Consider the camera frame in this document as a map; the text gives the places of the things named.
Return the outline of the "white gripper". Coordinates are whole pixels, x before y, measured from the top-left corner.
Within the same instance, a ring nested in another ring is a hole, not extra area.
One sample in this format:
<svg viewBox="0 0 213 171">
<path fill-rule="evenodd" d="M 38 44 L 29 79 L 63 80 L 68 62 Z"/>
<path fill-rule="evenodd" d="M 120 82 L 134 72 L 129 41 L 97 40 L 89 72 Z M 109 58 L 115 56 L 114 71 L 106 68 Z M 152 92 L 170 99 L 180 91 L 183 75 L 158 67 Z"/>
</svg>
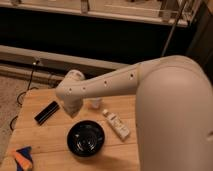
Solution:
<svg viewBox="0 0 213 171">
<path fill-rule="evenodd" d="M 65 103 L 63 108 L 70 117 L 75 117 L 82 107 L 81 102 Z"/>
</svg>

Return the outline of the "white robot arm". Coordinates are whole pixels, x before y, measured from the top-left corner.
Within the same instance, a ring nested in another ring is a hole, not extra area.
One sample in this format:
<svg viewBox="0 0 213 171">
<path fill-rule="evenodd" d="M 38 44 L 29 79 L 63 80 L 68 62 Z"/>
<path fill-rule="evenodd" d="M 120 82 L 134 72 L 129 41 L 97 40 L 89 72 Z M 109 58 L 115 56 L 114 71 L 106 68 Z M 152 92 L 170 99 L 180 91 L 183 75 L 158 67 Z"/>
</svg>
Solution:
<svg viewBox="0 0 213 171">
<path fill-rule="evenodd" d="M 85 98 L 127 94 L 141 171 L 213 171 L 213 86 L 194 60 L 161 57 L 88 80 L 71 70 L 56 88 L 70 115 Z"/>
</svg>

